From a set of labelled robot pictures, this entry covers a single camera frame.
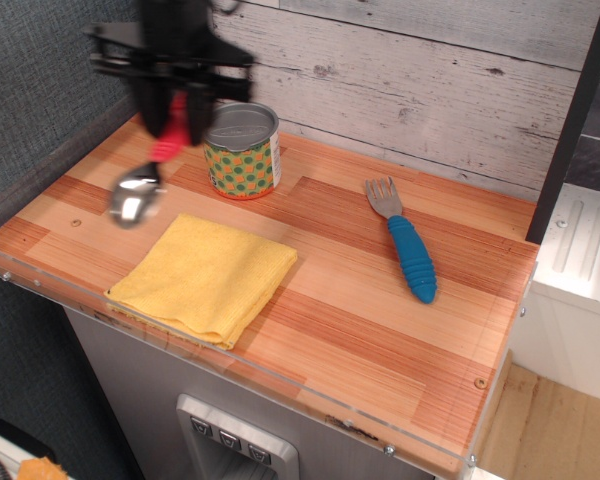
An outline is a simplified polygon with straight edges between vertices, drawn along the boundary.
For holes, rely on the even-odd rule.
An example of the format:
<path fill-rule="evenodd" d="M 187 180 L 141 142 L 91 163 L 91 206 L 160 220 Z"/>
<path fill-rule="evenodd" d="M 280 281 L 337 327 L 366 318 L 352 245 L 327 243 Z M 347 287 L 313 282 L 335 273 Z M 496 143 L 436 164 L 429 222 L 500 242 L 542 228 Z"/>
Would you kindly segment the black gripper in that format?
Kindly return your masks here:
<path fill-rule="evenodd" d="M 93 68 L 125 78 L 147 131 L 159 138 L 169 119 L 174 89 L 188 90 L 192 146 L 204 141 L 216 99 L 248 100 L 254 57 L 211 31 L 211 1 L 137 1 L 135 22 L 92 23 Z"/>

